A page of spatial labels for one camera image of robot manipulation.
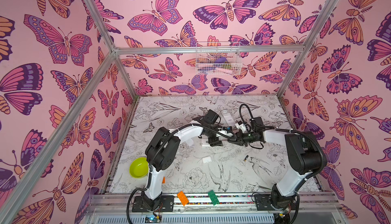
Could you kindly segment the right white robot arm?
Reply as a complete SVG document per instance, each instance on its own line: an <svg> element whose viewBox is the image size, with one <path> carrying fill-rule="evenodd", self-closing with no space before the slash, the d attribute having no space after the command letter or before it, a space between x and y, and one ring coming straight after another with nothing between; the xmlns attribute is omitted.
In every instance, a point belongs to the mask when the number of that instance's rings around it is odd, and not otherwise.
<svg viewBox="0 0 391 224"><path fill-rule="evenodd" d="M300 188L327 164L325 153L311 131L264 126L258 124L257 119L252 119L249 124L236 122L234 128L237 132L236 139L230 140L233 144L248 146L253 142L272 143L284 146L287 150L287 172L270 192L274 209L283 209L294 201L298 202Z"/></svg>

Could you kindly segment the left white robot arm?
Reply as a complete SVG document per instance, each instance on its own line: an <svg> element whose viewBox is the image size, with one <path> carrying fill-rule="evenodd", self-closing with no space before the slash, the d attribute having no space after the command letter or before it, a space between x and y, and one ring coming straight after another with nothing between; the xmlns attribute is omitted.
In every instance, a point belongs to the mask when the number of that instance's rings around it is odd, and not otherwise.
<svg viewBox="0 0 391 224"><path fill-rule="evenodd" d="M225 135L217 130L219 126L216 123L219 117L214 111L208 110L204 116L195 118L191 123L177 129L165 127L158 129L145 151L149 173L147 184L142 192L147 200L155 201L162 195L165 170L173 163L182 142L204 135L209 146L223 145L220 138Z"/></svg>

